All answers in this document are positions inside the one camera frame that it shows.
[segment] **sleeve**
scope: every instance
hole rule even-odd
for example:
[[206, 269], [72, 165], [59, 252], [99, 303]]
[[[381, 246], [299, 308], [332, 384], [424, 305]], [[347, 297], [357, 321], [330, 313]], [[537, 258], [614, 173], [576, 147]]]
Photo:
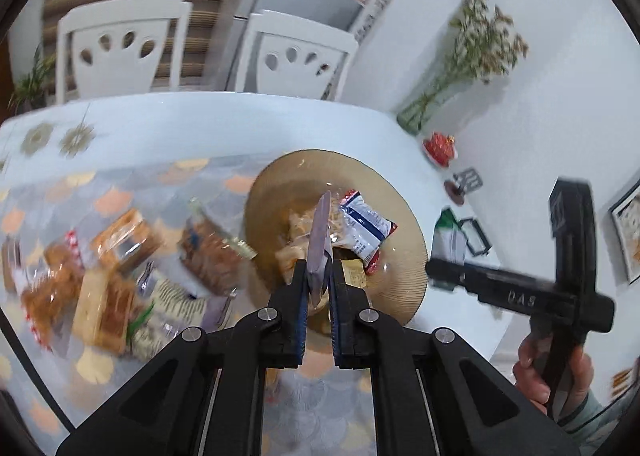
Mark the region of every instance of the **sleeve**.
[[605, 408], [590, 391], [580, 406], [561, 418], [558, 425], [580, 446], [582, 456], [590, 456], [615, 428], [634, 396], [635, 393], [629, 391], [623, 398]]

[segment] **patterned tablecloth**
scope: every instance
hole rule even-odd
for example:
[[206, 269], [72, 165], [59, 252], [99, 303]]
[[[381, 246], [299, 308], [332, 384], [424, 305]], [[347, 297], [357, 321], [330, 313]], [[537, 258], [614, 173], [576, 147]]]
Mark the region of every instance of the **patterned tablecloth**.
[[[92, 239], [121, 213], [138, 208], [162, 236], [154, 255], [159, 268], [195, 295], [207, 295], [178, 261], [176, 243], [197, 197], [226, 229], [239, 233], [244, 202], [255, 176], [278, 155], [196, 159], [135, 169], [81, 173], [0, 194], [0, 229], [20, 238], [23, 262], [36, 265], [49, 242], [70, 228], [81, 243]], [[84, 346], [72, 337], [66, 353], [42, 350], [19, 301], [0, 285], [0, 307], [47, 388], [74, 425], [111, 396], [141, 363]], [[255, 306], [240, 293], [228, 325]], [[6, 388], [36, 442], [52, 455], [67, 431], [37, 392], [4, 336], [0, 337], [0, 388]], [[297, 370], [278, 372], [264, 407], [262, 454], [375, 453], [369, 372], [334, 368], [329, 349], [307, 343]]]

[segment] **glass vase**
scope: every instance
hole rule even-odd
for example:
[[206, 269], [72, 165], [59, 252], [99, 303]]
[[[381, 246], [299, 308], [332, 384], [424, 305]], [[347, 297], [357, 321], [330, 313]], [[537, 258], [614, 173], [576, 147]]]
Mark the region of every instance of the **glass vase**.
[[396, 121], [404, 131], [415, 137], [439, 107], [440, 103], [434, 96], [424, 94], [398, 113]]

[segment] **chair backrest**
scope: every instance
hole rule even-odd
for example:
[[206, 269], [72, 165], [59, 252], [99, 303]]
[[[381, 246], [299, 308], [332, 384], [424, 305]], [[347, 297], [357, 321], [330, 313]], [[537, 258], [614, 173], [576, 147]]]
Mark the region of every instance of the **chair backrest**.
[[245, 91], [255, 61], [258, 93], [319, 99], [333, 79], [333, 99], [338, 100], [357, 49], [353, 34], [344, 30], [279, 12], [251, 14], [235, 91]]
[[81, 99], [146, 93], [173, 19], [169, 90], [178, 90], [190, 16], [191, 3], [184, 0], [107, 0], [71, 9], [58, 22], [56, 104], [65, 102], [69, 34]]

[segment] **picture frame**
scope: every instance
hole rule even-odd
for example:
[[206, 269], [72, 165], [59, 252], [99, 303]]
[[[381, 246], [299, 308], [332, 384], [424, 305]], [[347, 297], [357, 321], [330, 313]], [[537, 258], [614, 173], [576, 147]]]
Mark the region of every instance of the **picture frame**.
[[618, 233], [626, 277], [631, 284], [640, 278], [640, 180], [610, 209]]

